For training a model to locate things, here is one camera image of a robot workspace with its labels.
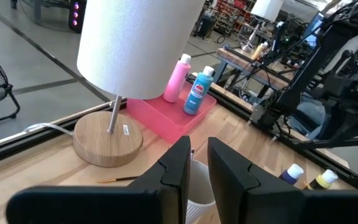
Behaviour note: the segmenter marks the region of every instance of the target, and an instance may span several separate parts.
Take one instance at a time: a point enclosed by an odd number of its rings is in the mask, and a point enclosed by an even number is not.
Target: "pink tray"
[[[175,143],[200,123],[216,104],[215,98],[206,95],[196,115],[186,114],[183,111],[183,105],[191,86],[188,82],[184,84],[176,103],[168,103],[162,96],[152,100],[128,99],[127,111],[155,134],[169,143]]]

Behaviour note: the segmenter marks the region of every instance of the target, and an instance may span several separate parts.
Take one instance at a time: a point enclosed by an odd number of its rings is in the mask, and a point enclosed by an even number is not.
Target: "white cable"
[[[59,126],[57,126],[57,125],[50,124],[50,123],[33,124],[32,126],[27,127],[27,128],[24,130],[24,132],[29,133],[29,132],[31,131],[31,129],[34,129],[34,128],[43,128],[43,127],[54,128],[54,129],[59,130],[59,131],[65,133],[65,134],[68,134],[68,135],[70,135],[70,136],[73,135],[73,132],[71,132],[71,131],[69,131],[69,130],[67,130],[67,129],[61,128],[61,127],[59,127]]]

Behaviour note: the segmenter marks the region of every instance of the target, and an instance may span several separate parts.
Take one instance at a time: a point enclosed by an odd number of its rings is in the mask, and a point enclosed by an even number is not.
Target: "gray floor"
[[[80,35],[37,26],[27,17],[31,16],[30,8],[23,8],[25,12],[20,5],[18,10],[12,10],[9,0],[0,0],[0,15],[3,18],[61,61],[77,77],[81,76],[76,68]],[[42,21],[43,26],[67,30],[67,10],[43,8]],[[215,33],[211,36],[213,40],[218,37]],[[225,40],[225,44],[238,45],[230,39]],[[220,46],[222,44],[190,36],[183,53],[193,56],[192,72],[200,72],[206,65],[219,63],[214,53]],[[14,85],[17,99],[22,106],[17,119],[0,122],[0,139],[18,133],[31,124],[53,121],[103,102],[73,75],[53,63],[1,21],[0,64],[10,83]],[[112,98],[111,94],[100,92],[106,98]],[[10,98],[0,102],[0,116],[13,111],[14,105]],[[347,160],[351,169],[358,173],[358,147],[330,150]]]

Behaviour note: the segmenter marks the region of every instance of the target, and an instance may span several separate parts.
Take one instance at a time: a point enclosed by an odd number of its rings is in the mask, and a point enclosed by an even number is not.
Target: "bottle cap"
[[[212,76],[214,71],[215,71],[215,69],[213,67],[205,66],[203,74],[210,77],[210,76]]]
[[[322,175],[321,178],[329,183],[332,184],[333,182],[335,182],[335,180],[338,179],[338,176],[332,171],[332,170],[326,170]]]
[[[292,164],[292,166],[287,169],[287,173],[292,178],[298,179],[299,176],[303,174],[303,169],[302,169],[302,167],[298,166],[297,164]]]
[[[181,58],[180,58],[180,62],[181,62],[181,63],[189,64],[189,63],[190,63],[190,60],[191,60],[191,56],[190,56],[190,55],[188,55],[188,54],[183,54],[183,55],[181,55]]]

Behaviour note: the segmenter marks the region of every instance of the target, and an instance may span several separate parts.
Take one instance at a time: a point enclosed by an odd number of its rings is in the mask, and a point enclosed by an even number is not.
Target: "white paper cup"
[[[192,161],[186,224],[193,224],[214,205],[215,198],[209,180],[208,166],[200,161]]]

